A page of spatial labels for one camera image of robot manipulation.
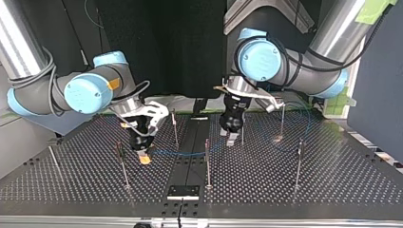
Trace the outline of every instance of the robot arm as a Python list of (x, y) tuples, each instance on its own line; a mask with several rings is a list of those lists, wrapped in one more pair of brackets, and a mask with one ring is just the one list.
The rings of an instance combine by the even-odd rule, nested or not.
[[(61, 115), (69, 110), (94, 114), (111, 108), (122, 122), (133, 123), (128, 129), (130, 144), (146, 157), (168, 110), (140, 101), (149, 82), (138, 89), (142, 84), (135, 84), (124, 54), (97, 56), (92, 70), (58, 77), (51, 53), (38, 44), (18, 1), (0, 1), (0, 8), (0, 61), (11, 83), (10, 108), (22, 116)], [(146, 117), (152, 118), (149, 126)]]
[(363, 51), (346, 64), (348, 58), (380, 17), (365, 51), (390, 10), (390, 4), (396, 1), (379, 1), (376, 11), (367, 8), (370, 2), (373, 1), (337, 0), (304, 54), (286, 49), (267, 32), (243, 29), (232, 66), (236, 74), (223, 85), (228, 93), (224, 98), (226, 110), (221, 116), (221, 127), (222, 135), (230, 132), (227, 145), (234, 144), (242, 128), (242, 113), (252, 99), (268, 112), (283, 105), (257, 88), (257, 82), (268, 81), (323, 99), (341, 92), (348, 79), (345, 68)]

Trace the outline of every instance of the metal table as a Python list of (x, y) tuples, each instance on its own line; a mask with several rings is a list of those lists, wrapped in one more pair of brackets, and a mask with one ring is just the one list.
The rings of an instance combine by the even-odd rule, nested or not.
[[(0, 224), (70, 223), (67, 216), (77, 219), (74, 224), (86, 219), (131, 226), (129, 220), (139, 219), (221, 225), (228, 220), (247, 224), (254, 219), (261, 225), (304, 220), (366, 226), (368, 220), (403, 219), (401, 174), (319, 113), (313, 111), (308, 118), (287, 112), (281, 142), (274, 142), (280, 113), (246, 113), (245, 144), (239, 139), (233, 147), (226, 147), (220, 136), (219, 118), (220, 114), (210, 114), (203, 121), (178, 115), (181, 155), (173, 125), (165, 121), (151, 164), (140, 165), (137, 155), (128, 154), (127, 191), (113, 148), (128, 134), (115, 117), (99, 117), (55, 148), (60, 170), (44, 151), (0, 180)], [(307, 152), (296, 187), (296, 148), (307, 123)], [(206, 138), (211, 190), (204, 188), (206, 162), (201, 152)], [(198, 185), (199, 200), (167, 200), (172, 185)], [(373, 226), (381, 224), (377, 227), (397, 223), (371, 221)]]

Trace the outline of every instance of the blue joint cap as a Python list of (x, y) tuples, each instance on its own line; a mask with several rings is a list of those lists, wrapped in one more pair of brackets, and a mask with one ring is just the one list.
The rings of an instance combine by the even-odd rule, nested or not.
[(33, 112), (28, 111), (24, 108), (15, 98), (15, 89), (10, 88), (7, 92), (7, 102), (9, 103), (9, 107), (18, 115), (21, 116), (39, 116)]
[(108, 64), (125, 64), (128, 65), (125, 55), (121, 51), (112, 51), (106, 54), (94, 57), (94, 66), (99, 67)]
[(340, 75), (338, 76), (338, 79), (330, 87), (328, 87), (323, 92), (320, 92), (318, 94), (311, 95), (311, 96), (322, 98), (322, 99), (328, 99), (328, 98), (333, 98), (333, 97), (337, 96), (340, 92), (343, 91), (348, 77), (349, 77), (349, 73), (347, 72), (347, 69), (342, 69), (340, 72)]
[(241, 32), (240, 32), (240, 37), (238, 38), (238, 40), (243, 40), (252, 36), (265, 36), (267, 34), (267, 32), (265, 31), (261, 31), (261, 30), (256, 30), (256, 29), (252, 29), (252, 28), (244, 28)]
[(281, 68), (278, 48), (265, 39), (253, 40), (244, 45), (238, 58), (240, 71), (258, 82), (270, 80)]
[(75, 111), (84, 114), (96, 113), (110, 104), (113, 90), (109, 82), (101, 75), (94, 73), (80, 74), (65, 87), (65, 99)]

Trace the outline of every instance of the black curtain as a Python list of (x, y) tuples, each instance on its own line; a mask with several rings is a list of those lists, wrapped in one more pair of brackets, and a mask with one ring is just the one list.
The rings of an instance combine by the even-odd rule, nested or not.
[(121, 50), (145, 95), (217, 98), (226, 47), (225, 0), (96, 0), (112, 50)]

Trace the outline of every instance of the yellow tape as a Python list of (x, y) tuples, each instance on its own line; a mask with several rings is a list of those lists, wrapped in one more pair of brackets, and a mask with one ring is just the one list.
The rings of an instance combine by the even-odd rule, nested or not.
[(383, 10), (389, 5), (395, 5), (397, 0), (366, 0), (364, 6), (355, 21), (367, 25), (373, 25), (382, 15)]
[(140, 156), (140, 163), (141, 164), (150, 164), (151, 163), (151, 159), (150, 157), (148, 157), (147, 155), (145, 156)]
[(121, 85), (121, 79), (120, 78), (116, 78), (116, 79), (114, 79), (114, 80), (112, 80), (112, 81), (107, 83), (107, 86), (112, 90), (118, 88), (120, 85)]
[(121, 123), (122, 128), (129, 128), (130, 126), (127, 123)]

